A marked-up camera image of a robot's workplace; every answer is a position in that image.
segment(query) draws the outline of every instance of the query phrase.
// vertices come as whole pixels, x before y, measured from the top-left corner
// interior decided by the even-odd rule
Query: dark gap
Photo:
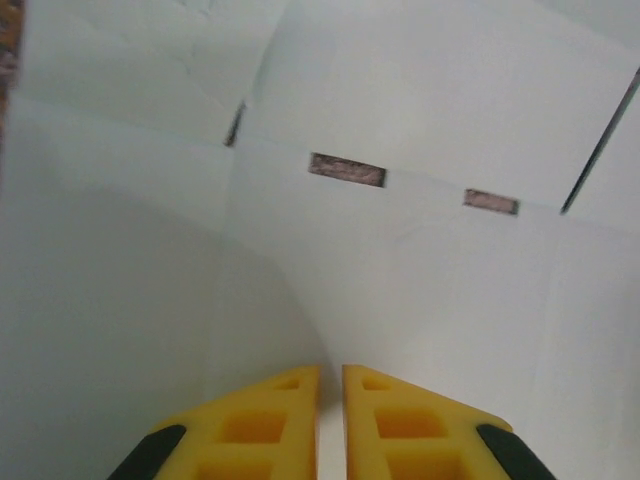
[[[380,188],[384,188],[387,178],[387,170],[385,168],[321,153],[311,154],[309,172],[314,175],[344,180],[345,182]]]
[[[224,141],[224,146],[233,148],[236,146],[236,141],[238,140],[238,132],[240,131],[240,125],[242,125],[242,116],[244,115],[247,106],[244,101],[240,103],[238,107],[238,111],[236,112],[236,116],[231,123],[231,127],[229,128],[229,133],[227,134],[227,138]]]
[[[638,90],[638,86],[640,86],[640,69],[638,69],[635,77],[633,77],[633,80],[631,80],[631,84],[629,85],[629,88],[627,88],[627,91],[622,97],[622,100],[620,101],[618,108],[616,108],[616,111],[613,114],[613,117],[611,117],[611,120],[609,121],[607,128],[604,129],[604,133],[602,134],[602,136],[600,137],[600,140],[596,144],[596,148],[593,149],[593,153],[589,157],[589,160],[587,160],[587,164],[582,169],[582,173],[580,173],[580,176],[578,177],[578,181],[571,189],[571,193],[569,193],[567,200],[564,202],[564,205],[562,206],[562,210],[560,210],[561,215],[564,215],[565,213],[567,213],[571,208],[571,205],[573,205],[573,202],[575,201],[578,194],[580,193],[580,190],[582,189],[585,182],[587,181],[587,178],[589,177],[591,170],[593,170],[593,167],[595,166],[596,162],[600,158],[600,155],[602,155],[602,151],[604,150],[604,147],[606,147],[607,143],[609,143],[609,140],[611,139],[611,136],[613,135],[613,132],[615,131],[616,127],[620,123],[620,120],[622,119],[624,112],[627,110],[627,107],[631,103],[631,100],[633,100],[633,96],[636,94],[636,91]]]

